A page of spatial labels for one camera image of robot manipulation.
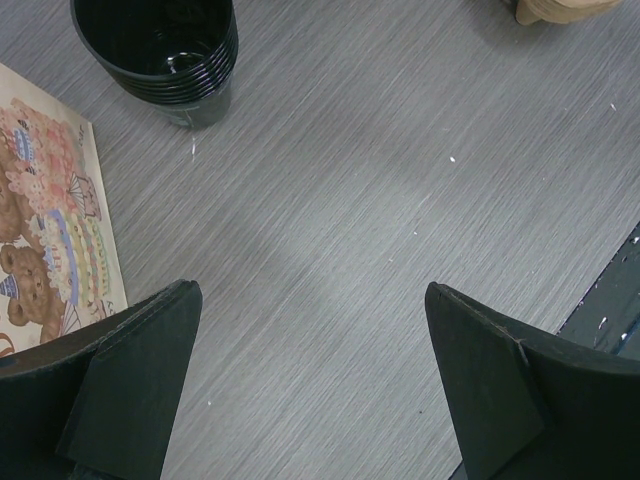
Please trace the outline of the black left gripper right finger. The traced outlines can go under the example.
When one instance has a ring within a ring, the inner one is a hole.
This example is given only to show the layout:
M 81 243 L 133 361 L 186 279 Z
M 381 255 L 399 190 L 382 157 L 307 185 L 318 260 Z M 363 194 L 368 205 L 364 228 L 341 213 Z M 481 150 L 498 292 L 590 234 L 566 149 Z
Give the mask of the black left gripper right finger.
M 638 478 L 638 361 L 436 282 L 425 310 L 467 478 Z

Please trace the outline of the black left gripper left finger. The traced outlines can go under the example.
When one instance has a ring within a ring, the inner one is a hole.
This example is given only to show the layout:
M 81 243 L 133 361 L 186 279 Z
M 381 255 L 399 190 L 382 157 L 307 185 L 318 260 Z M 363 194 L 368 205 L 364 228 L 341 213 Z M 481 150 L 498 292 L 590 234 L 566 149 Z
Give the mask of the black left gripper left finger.
M 4 479 L 160 477 L 203 295 L 179 280 L 1 360 Z

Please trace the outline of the printed paper takeout bag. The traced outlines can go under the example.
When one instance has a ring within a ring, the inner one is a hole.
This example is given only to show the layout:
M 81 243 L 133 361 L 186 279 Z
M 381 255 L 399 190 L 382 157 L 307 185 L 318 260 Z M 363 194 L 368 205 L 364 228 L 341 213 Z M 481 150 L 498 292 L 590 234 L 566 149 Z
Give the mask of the printed paper takeout bag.
M 1 354 L 126 309 L 92 124 L 1 68 Z

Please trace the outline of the black coffee cup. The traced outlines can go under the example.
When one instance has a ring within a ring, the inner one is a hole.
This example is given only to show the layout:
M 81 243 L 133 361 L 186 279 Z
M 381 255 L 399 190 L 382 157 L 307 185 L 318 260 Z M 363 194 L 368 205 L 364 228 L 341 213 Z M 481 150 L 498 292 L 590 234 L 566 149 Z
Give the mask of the black coffee cup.
M 126 92 L 181 127 L 220 121 L 239 51 L 231 0 L 72 0 L 76 32 Z

